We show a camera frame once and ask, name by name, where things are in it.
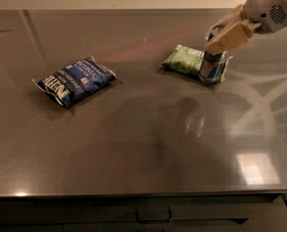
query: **blue chip bag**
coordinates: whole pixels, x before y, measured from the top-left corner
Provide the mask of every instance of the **blue chip bag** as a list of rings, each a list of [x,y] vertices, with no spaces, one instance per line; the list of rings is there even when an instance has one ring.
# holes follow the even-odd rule
[[[83,100],[116,78],[92,57],[77,61],[35,82],[37,87],[65,108]]]

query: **blue can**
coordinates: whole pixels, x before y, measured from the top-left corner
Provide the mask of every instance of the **blue can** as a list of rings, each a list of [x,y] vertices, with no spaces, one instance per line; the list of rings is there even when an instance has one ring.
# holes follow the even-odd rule
[[[218,35],[223,27],[215,27],[212,29],[208,41]],[[224,74],[228,64],[228,51],[213,55],[208,51],[204,53],[204,59],[199,71],[199,78],[205,83],[219,83],[224,80]]]

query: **green snack bag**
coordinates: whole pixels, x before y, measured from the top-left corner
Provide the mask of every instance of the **green snack bag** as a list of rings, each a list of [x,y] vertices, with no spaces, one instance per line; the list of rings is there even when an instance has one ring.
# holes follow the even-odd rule
[[[179,73],[198,76],[203,57],[204,51],[178,44],[162,65]]]

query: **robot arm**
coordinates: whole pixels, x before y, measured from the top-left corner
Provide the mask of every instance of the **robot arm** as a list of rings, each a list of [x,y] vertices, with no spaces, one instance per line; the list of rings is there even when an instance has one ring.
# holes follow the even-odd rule
[[[220,33],[206,45],[211,54],[246,44],[253,33],[269,34],[287,27],[287,0],[246,0],[226,14],[211,30],[216,27],[221,28]]]

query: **stainless steel table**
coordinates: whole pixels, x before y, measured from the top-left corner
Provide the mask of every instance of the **stainless steel table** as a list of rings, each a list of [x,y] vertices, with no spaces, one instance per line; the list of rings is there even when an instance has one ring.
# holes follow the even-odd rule
[[[0,197],[287,192],[287,29],[220,85],[161,67],[226,12],[0,11]],[[118,79],[71,109],[34,86],[89,55]]]

